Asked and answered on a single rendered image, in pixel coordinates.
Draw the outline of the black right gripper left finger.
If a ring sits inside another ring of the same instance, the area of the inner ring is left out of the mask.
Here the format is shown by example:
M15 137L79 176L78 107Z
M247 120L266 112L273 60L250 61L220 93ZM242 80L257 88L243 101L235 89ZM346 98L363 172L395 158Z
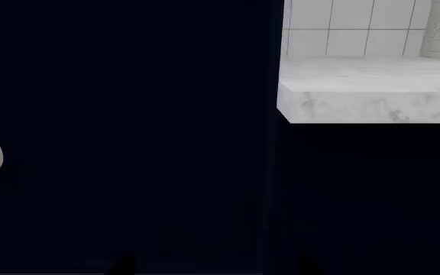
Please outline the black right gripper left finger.
M134 275L134 273L135 261L133 252L129 252L117 260L107 271L107 275Z

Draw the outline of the dark navy base cabinet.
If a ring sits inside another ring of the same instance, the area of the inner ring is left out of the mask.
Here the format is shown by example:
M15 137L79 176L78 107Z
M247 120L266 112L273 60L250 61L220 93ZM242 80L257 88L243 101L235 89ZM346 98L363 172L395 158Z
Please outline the dark navy base cabinet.
M440 275L440 123L277 121L273 275Z

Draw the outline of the white marble countertop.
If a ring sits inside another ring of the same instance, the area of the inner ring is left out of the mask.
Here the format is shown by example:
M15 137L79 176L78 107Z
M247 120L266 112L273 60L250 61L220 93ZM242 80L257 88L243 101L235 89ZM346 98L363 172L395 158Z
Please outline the white marble countertop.
M440 123L440 59L299 59L280 64L289 123Z

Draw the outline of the dark navy cabinet door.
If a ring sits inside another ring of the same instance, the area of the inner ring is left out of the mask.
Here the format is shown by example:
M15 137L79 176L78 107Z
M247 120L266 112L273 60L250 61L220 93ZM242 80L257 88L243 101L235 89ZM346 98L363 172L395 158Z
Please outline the dark navy cabinet door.
M0 273L270 274L283 0L0 0Z

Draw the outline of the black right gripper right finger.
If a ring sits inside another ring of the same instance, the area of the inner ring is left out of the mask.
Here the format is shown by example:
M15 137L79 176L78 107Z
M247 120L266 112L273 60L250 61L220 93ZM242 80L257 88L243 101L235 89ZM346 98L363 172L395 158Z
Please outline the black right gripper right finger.
M305 254L298 254L296 258L297 275L325 275L323 270Z

